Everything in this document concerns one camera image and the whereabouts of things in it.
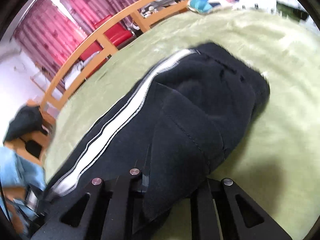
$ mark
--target white stripe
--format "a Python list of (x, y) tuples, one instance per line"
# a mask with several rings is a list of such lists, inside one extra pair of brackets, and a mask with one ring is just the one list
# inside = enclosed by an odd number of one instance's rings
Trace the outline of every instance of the white stripe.
[(80, 176), (102, 155), (118, 131), (121, 130), (122, 127), (124, 127), (140, 111), (154, 77), (162, 72), (174, 68), (181, 58), (194, 52), (194, 50), (183, 49), (169, 57), (152, 73), (150, 73), (149, 76), (146, 76), (146, 80), (137, 88), (135, 95), (127, 104), (125, 109), (123, 109), (123, 111), (118, 115), (115, 115), (108, 122), (108, 125), (102, 133), (100, 131), (99, 134), (101, 135), (87, 148), (87, 152), (82, 156), (82, 158), (78, 159), (74, 169), (62, 180), (57, 181), (57, 183), (52, 187), (53, 191), (59, 195), (66, 195), (76, 188)]

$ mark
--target wooden headboard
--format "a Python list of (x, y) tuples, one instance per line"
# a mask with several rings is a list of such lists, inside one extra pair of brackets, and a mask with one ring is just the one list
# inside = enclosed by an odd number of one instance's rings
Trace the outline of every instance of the wooden headboard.
[[(77, 90), (77, 88), (83, 83), (86, 76), (91, 73), (96, 66), (98, 66), (106, 57), (109, 55), (114, 55), (118, 52), (118, 49), (109, 41), (109, 39), (104, 35), (104, 32), (111, 28), (114, 24), (121, 21), (127, 16), (131, 16), (135, 23), (139, 26), (142, 32), (150, 30), (150, 26), (159, 20), (172, 15), (173, 13), (179, 12), (186, 8), (187, 0), (181, 1), (177, 4), (171, 5), (161, 11), (152, 14), (148, 18), (143, 18), (139, 9), (151, 3), (155, 0), (139, 0), (127, 8), (123, 9), (121, 12), (114, 15), (111, 19), (106, 21), (97, 30), (95, 30), (89, 37), (87, 37), (81, 45), (70, 55), (68, 60), (63, 64), (60, 70), (57, 72), (55, 77), (52, 79), (48, 89), (44, 94), (44, 98), (40, 104), (41, 110), (44, 110), (47, 103), (50, 103), (57, 109), (61, 109), (67, 102), (69, 97)], [(59, 85), (60, 80), (66, 75), (68, 70), (72, 67), (74, 62), (79, 58), (79, 56), (95, 41), (98, 41), (102, 46), (103, 50), (98, 53), (82, 70), (82, 72), (73, 81), (70, 87), (63, 93), (62, 97), (57, 100), (52, 96), (54, 89)]]

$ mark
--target silver bolt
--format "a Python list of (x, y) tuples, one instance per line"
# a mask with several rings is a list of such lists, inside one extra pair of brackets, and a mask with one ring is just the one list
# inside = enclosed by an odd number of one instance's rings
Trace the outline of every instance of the silver bolt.
[(139, 171), (139, 169), (137, 169), (137, 168), (133, 168), (133, 169), (130, 170), (130, 174), (131, 174), (131, 175), (138, 175), (139, 172), (140, 172), (140, 171)]
[(223, 184), (227, 186), (231, 186), (233, 184), (233, 180), (229, 178), (223, 179)]
[(99, 185), (99, 184), (101, 184), (102, 179), (94, 178), (91, 182), (92, 182), (93, 185)]

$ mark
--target green cloth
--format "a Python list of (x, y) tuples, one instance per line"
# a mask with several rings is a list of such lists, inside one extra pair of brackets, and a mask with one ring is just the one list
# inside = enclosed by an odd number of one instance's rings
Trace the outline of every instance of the green cloth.
[[(115, 54), (67, 102), (47, 152), (47, 180), (77, 142), (158, 60), (213, 41), (262, 72), (271, 95), (265, 111), (230, 157), (210, 176), (232, 178), (294, 240), (320, 214), (320, 38), (280, 16), (225, 9), (161, 22)], [(154, 239), (190, 240), (186, 200)]]

